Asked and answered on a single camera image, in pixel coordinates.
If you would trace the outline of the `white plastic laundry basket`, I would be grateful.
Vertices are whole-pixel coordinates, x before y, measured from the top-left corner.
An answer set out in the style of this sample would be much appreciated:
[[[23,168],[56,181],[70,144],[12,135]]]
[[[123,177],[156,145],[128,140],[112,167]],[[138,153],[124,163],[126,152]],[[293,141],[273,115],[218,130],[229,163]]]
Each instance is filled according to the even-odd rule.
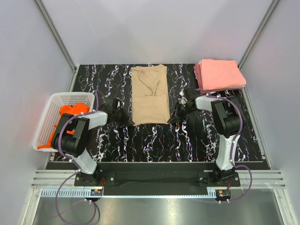
[[[92,110],[95,96],[89,92],[60,92],[50,96],[42,117],[38,124],[38,128],[33,139],[33,149],[43,152],[56,152],[52,148],[39,148],[39,146],[47,145],[54,126],[60,120],[60,108],[65,105],[74,106],[77,103],[83,103]]]

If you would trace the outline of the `orange t shirt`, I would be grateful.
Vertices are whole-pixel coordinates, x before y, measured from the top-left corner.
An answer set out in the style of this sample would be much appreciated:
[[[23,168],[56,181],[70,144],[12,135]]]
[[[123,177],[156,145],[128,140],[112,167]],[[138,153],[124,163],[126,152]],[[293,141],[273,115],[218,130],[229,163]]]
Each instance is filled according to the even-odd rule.
[[[58,125],[59,120],[61,119],[62,115],[65,113],[71,114],[71,115],[76,115],[76,114],[80,114],[80,113],[88,113],[90,111],[90,107],[88,105],[85,105],[83,103],[77,103],[74,106],[72,105],[64,105],[60,108],[59,110],[59,114],[60,116],[54,120],[56,122],[56,124],[52,124],[52,125],[47,125],[47,129],[46,129],[46,139],[44,141],[42,141],[43,145],[39,145],[37,146],[37,149],[50,149],[51,148],[51,141],[53,138],[53,135],[55,133],[56,127]]]

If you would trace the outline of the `right aluminium frame post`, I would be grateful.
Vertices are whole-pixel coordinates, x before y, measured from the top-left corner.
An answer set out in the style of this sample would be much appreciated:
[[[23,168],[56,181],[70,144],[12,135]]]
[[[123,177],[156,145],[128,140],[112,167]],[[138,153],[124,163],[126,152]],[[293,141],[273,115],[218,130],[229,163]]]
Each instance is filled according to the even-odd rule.
[[[256,42],[258,41],[259,37],[262,35],[265,27],[267,26],[269,20],[271,19],[272,15],[274,14],[275,10],[277,9],[281,0],[272,0],[269,7],[267,8],[261,22],[259,23],[253,37],[251,38],[245,52],[243,53],[241,60],[238,64],[239,70],[241,70],[246,63],[249,55],[251,54]]]

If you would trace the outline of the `aluminium frame post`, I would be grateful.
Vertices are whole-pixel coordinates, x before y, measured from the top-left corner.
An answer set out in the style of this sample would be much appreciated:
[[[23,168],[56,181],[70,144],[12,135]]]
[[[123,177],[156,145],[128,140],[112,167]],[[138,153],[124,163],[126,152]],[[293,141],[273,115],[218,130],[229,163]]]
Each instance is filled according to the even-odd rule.
[[[272,15],[274,14],[275,10],[277,9],[281,0],[272,0],[269,7],[267,8],[261,22],[259,23],[253,37],[251,38],[245,52],[243,53],[241,60],[238,64],[239,70],[241,70],[246,63],[249,55],[251,54],[256,42],[258,41],[259,37],[262,35],[265,27],[267,26],[269,20],[271,19]]]
[[[69,67],[71,68],[72,72],[74,73],[76,71],[76,64],[74,63],[74,61],[72,60],[66,46],[64,45],[55,25],[53,20],[50,17],[50,14],[48,13],[44,3],[42,0],[34,0],[34,3],[36,4],[38,10],[41,13],[42,18],[44,19],[49,31],[52,34],[52,37],[54,38],[56,44],[58,45],[62,55],[64,56],[67,64],[69,65]]]

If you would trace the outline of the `beige t shirt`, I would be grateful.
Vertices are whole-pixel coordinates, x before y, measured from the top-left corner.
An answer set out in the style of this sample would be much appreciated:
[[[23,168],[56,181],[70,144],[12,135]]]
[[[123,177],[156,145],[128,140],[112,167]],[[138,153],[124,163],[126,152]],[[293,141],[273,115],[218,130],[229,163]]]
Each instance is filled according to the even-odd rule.
[[[167,124],[170,118],[167,67],[131,68],[132,121],[143,124]]]

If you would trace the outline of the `left aluminium frame post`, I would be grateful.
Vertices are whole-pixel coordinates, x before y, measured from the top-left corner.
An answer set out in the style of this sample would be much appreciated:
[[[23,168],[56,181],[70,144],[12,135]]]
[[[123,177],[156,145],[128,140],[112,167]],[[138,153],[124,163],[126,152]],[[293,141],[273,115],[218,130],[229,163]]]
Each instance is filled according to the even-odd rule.
[[[74,73],[76,71],[76,64],[74,63],[74,61],[72,60],[66,46],[64,45],[55,25],[53,20],[50,17],[50,14],[48,13],[44,3],[42,0],[34,0],[34,3],[36,4],[38,10],[41,13],[42,18],[44,19],[49,31],[52,34],[52,37],[54,38],[56,44],[58,45],[62,55],[64,56],[67,64],[69,65],[69,67],[71,68],[72,72]]]

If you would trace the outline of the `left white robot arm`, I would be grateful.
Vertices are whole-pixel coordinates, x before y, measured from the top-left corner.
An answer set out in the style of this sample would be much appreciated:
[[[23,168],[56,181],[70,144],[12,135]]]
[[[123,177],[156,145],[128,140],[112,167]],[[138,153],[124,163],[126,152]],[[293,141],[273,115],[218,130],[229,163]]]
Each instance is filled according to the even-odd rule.
[[[118,98],[97,103],[91,112],[62,114],[51,138],[51,147],[74,163],[79,172],[76,177],[91,186],[101,184],[104,177],[99,164],[86,150],[89,132],[108,123],[116,123],[121,128],[134,125]]]

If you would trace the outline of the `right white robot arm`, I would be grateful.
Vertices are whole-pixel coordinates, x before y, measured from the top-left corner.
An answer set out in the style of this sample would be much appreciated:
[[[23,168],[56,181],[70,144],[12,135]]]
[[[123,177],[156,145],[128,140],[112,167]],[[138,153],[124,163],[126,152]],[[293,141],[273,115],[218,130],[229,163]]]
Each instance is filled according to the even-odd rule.
[[[180,92],[168,123],[183,122],[187,115],[197,110],[210,111],[219,135],[219,150],[213,172],[206,178],[199,178],[201,184],[225,185],[234,178],[237,166],[234,155],[238,139],[245,126],[243,114],[235,96],[221,97],[210,93],[200,94],[192,88]]]

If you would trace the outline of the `folded pink t shirt stack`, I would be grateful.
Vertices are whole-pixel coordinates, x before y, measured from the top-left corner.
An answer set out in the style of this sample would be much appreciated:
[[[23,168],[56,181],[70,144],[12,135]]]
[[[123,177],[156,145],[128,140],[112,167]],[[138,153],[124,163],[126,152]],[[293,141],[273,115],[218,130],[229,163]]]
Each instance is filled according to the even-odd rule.
[[[201,93],[243,89],[247,84],[235,60],[203,59],[194,65]]]

